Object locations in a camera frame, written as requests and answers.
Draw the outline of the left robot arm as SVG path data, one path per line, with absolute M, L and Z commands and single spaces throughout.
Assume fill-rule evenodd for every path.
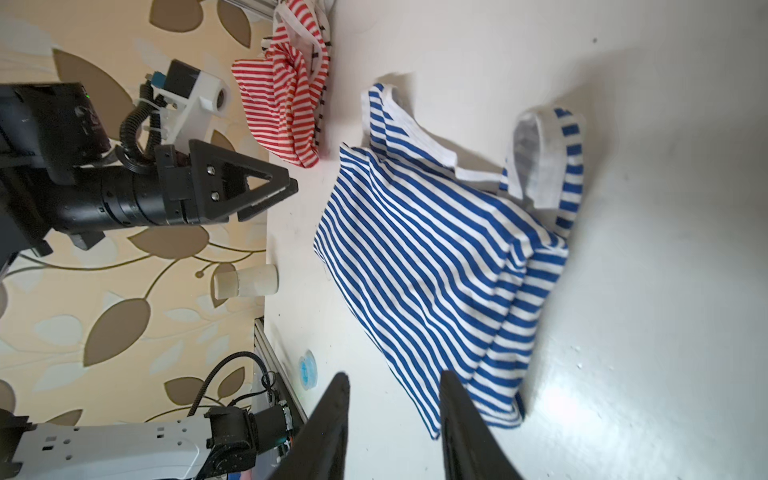
M 80 249 L 109 230 L 245 221 L 294 195 L 280 166 L 199 139 L 137 143 L 159 113 L 143 98 L 125 119 L 127 137 L 109 142 L 79 83 L 1 88 L 1 261 L 22 251 L 51 253 L 50 231 Z M 164 423 L 77 427 L 34 423 L 1 412 L 5 479 L 213 479 L 252 469 L 287 442 L 295 424 L 287 403 L 257 413 L 237 406 Z

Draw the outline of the blue white striped tank top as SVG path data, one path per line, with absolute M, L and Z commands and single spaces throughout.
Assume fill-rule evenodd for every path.
M 582 201 L 583 125 L 557 105 L 528 110 L 504 169 L 483 173 L 461 168 L 395 95 L 381 83 L 362 94 L 368 143 L 341 146 L 314 251 L 432 438 L 445 371 L 488 425 L 515 428 Z

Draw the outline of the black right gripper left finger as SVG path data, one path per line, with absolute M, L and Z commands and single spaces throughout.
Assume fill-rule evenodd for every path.
M 339 372 L 270 479 L 343 479 L 349 403 L 349 377 Z

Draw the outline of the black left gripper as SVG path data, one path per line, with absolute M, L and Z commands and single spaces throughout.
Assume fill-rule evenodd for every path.
M 298 182 L 281 166 L 201 140 L 190 158 L 171 145 L 155 148 L 152 171 L 108 167 L 103 208 L 120 228 L 246 222 L 295 195 Z

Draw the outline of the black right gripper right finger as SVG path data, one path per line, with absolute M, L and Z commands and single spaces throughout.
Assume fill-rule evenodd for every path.
M 441 373 L 440 416 L 446 479 L 522 479 L 453 371 Z

